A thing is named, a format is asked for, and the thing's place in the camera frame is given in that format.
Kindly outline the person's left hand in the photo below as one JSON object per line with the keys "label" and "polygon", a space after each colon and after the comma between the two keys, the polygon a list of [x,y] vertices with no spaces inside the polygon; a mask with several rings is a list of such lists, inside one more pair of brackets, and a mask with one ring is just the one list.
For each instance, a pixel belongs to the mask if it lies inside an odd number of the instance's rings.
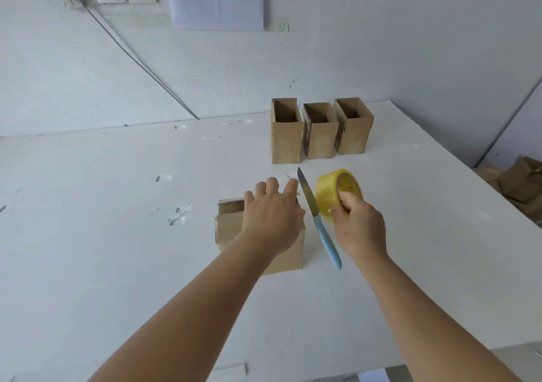
{"label": "person's left hand", "polygon": [[299,181],[289,179],[275,196],[266,196],[266,181],[256,184],[254,202],[244,207],[242,237],[274,258],[292,247],[301,230],[296,221],[296,209],[301,208],[297,200]]}

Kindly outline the person's left forearm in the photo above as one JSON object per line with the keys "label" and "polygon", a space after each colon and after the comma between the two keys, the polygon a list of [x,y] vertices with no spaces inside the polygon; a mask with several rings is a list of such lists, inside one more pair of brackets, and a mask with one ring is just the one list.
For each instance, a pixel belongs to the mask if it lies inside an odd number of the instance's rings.
{"label": "person's left forearm", "polygon": [[256,282],[285,240],[236,238],[88,382],[206,382]]}

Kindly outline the blue handled knife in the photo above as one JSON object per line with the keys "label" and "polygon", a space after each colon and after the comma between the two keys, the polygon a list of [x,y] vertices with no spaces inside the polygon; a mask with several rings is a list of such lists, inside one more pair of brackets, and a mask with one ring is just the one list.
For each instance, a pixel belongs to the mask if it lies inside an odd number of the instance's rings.
{"label": "blue handled knife", "polygon": [[318,208],[315,196],[300,167],[298,167],[297,169],[297,176],[298,176],[298,180],[300,182],[302,191],[304,193],[304,196],[307,200],[309,210],[313,216],[313,221],[314,221],[316,230],[318,231],[318,235],[320,236],[320,239],[322,241],[322,244],[327,254],[329,255],[329,258],[332,264],[334,265],[335,269],[340,271],[342,269],[342,260],[339,256],[339,253],[335,247],[333,240],[331,239],[327,229],[324,227],[324,224],[322,222],[322,215]]}

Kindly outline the person's right forearm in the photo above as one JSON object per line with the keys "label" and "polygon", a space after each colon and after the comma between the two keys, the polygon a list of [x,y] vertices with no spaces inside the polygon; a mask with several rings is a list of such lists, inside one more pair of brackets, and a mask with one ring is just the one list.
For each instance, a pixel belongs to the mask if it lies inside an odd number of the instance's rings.
{"label": "person's right forearm", "polygon": [[389,257],[353,259],[415,382],[522,382]]}

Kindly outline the yellow tape roll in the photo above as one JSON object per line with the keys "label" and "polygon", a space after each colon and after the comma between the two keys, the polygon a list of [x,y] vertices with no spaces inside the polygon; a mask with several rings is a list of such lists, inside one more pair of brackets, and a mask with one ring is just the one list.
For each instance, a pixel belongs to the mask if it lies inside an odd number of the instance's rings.
{"label": "yellow tape roll", "polygon": [[339,207],[342,214],[349,218],[350,210],[343,205],[339,192],[349,192],[361,200],[364,199],[358,181],[347,169],[339,169],[318,178],[315,185],[315,200],[320,213],[330,223],[333,223],[331,209],[334,207]]}

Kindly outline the open cardboard box with divider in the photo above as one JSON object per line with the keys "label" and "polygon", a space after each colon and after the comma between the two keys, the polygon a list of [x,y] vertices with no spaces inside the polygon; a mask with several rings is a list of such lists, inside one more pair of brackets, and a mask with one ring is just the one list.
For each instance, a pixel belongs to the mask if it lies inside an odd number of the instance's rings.
{"label": "open cardboard box with divider", "polygon": [[335,148],[339,155],[364,153],[374,115],[359,97],[337,98],[333,105],[338,131]]}
{"label": "open cardboard box with divider", "polygon": [[303,146],[307,159],[331,158],[335,152],[338,120],[330,103],[303,104]]}

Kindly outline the tall open cardboard box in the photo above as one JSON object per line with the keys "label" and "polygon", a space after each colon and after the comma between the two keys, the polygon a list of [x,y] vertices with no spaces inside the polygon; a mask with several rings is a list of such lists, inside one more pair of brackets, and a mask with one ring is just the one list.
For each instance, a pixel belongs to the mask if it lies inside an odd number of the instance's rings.
{"label": "tall open cardboard box", "polygon": [[273,98],[270,112],[270,145],[272,163],[299,163],[304,122],[297,99]]}

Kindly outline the person's right hand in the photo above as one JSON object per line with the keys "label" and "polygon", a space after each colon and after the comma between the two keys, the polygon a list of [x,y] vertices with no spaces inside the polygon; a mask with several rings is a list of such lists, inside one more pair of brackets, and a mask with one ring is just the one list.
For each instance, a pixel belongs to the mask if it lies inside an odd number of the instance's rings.
{"label": "person's right hand", "polygon": [[337,242],[359,269],[388,259],[383,215],[372,205],[349,192],[339,192],[350,210],[349,221],[335,226]]}

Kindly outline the pile of flattened cardboard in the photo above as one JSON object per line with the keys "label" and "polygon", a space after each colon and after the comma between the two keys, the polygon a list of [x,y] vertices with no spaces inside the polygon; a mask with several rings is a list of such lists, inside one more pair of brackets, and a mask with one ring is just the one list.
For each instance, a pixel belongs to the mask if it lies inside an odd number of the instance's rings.
{"label": "pile of flattened cardboard", "polygon": [[482,166],[473,171],[542,228],[542,161],[519,156],[506,170]]}

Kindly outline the brown cardboard box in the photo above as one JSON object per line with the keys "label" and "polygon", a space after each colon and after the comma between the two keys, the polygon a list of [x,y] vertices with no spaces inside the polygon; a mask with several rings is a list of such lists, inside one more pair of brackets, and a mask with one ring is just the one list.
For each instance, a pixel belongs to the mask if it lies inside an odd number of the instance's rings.
{"label": "brown cardboard box", "polygon": [[[215,243],[220,253],[225,251],[228,245],[240,234],[242,230],[243,211],[244,200],[242,198],[218,201],[218,214],[215,217]],[[287,251],[279,254],[270,263],[263,275],[277,274],[301,268],[305,232],[305,224],[302,223],[296,242]]]}

